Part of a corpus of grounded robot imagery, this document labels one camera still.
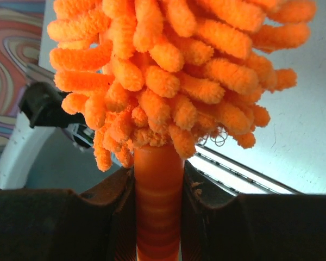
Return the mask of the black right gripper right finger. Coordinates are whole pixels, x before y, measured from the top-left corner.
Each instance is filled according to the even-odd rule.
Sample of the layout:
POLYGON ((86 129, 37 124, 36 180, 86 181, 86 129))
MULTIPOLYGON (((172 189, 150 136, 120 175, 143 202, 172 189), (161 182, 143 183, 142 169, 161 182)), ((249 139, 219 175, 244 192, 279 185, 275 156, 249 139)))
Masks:
POLYGON ((183 260, 326 260, 326 195, 232 196, 185 163, 183 260))

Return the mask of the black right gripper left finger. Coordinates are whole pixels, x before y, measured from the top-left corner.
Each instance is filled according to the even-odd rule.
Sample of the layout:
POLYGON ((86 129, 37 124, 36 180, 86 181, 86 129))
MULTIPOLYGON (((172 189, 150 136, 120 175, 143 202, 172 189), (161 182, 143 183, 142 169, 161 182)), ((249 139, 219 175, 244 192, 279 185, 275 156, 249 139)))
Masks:
POLYGON ((78 194, 0 190, 0 260, 135 260, 134 175, 120 168, 78 194))

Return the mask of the orange chenille duster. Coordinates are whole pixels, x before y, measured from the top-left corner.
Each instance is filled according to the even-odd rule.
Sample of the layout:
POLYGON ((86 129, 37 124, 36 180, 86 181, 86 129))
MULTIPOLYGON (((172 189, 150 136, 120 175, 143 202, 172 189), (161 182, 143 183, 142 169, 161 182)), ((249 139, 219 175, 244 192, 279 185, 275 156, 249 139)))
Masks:
POLYGON ((95 131, 97 166, 134 168, 139 260, 176 260, 184 161, 204 138, 243 148, 265 91, 295 86, 260 52, 305 44, 315 1, 55 1, 48 35, 65 112, 95 131))

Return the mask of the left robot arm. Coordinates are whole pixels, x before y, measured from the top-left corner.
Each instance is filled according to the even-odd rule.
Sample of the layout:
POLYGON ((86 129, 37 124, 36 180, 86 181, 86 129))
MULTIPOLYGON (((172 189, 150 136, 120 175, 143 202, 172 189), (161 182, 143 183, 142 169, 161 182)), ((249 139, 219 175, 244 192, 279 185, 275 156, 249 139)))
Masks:
POLYGON ((94 132, 81 113, 70 115, 62 108, 66 92, 45 82, 31 83, 19 101, 15 127, 0 155, 0 189, 21 189, 29 171, 56 129, 66 129, 81 150, 93 145, 94 132))

